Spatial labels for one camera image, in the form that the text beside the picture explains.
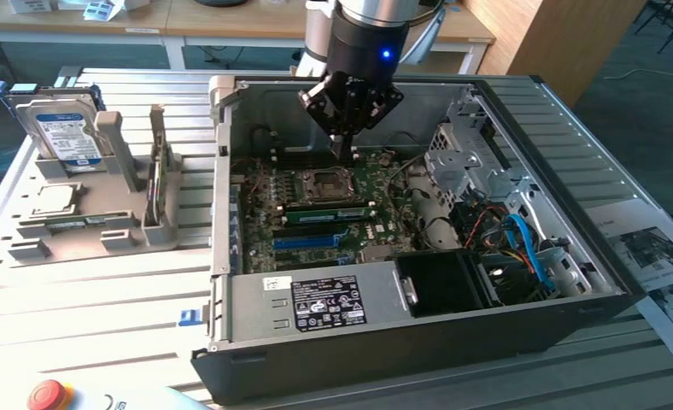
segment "aluminum extrusion table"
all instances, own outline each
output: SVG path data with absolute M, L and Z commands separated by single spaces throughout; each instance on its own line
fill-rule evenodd
M 78 85 L 95 82 L 109 109 L 122 112 L 123 136 L 135 153 L 150 149 L 149 106 L 166 105 L 169 141 L 185 157 L 182 242 L 169 252 L 71 262 L 66 269 L 29 268 L 25 276 L 15 269 L 0 274 L 0 363 L 51 378 L 167 385 L 211 404 L 189 360 L 177 357 L 175 322 L 181 309 L 206 302 L 210 290 L 217 158 L 207 81 L 214 74 L 90 68 L 75 79 Z M 485 79 L 585 207 L 634 196 L 656 205 L 542 83 L 530 77 Z M 15 208 L 39 182 L 34 152 L 27 139 L 0 187 L 0 241 Z M 329 409 L 673 408 L 673 355 L 632 309 L 542 354 L 238 408 L 297 404 Z

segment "white label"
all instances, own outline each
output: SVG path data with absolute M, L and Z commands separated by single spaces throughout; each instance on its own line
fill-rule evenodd
M 157 28 L 127 28 L 127 32 L 142 32 L 147 34 L 159 34 L 159 29 Z
M 340 211 L 337 214 L 341 217 L 352 218 L 353 216 L 365 216 L 365 210 L 360 209 L 358 211 Z
M 322 215 L 322 216 L 305 216 L 300 218 L 300 222 L 318 222 L 321 220 L 333 220 L 334 215 Z
M 292 277 L 275 276 L 273 278 L 263 278 L 263 290 L 283 290 L 292 289 Z
M 86 226 L 86 222 L 77 221 L 77 222 L 61 222 L 59 224 L 50 224 L 46 225 L 49 229 L 75 229 L 75 228 L 83 228 Z
M 74 166 L 101 162 L 97 142 L 83 130 L 86 119 L 81 114 L 39 114 L 35 119 L 59 160 Z

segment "warning label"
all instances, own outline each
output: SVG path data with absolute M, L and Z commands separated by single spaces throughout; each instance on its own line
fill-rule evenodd
M 292 282 L 292 294 L 300 331 L 368 323 L 356 276 Z

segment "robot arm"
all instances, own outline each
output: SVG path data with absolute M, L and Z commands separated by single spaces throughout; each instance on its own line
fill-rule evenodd
M 405 57 L 430 49 L 445 16 L 434 20 Z M 418 0 L 329 0 L 308 2 L 306 53 L 300 76 L 321 81 L 300 99 L 333 140 L 338 158 L 352 155 L 354 136 L 374 128 L 404 99 L 393 85 L 405 39 L 416 21 Z

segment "power supply label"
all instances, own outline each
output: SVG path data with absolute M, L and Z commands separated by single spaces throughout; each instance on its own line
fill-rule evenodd
M 39 114 L 35 119 L 59 160 L 74 166 L 94 165 L 101 162 L 97 141 L 86 132 L 83 115 L 78 113 Z
M 368 323 L 357 276 L 292 282 L 292 295 L 300 331 Z

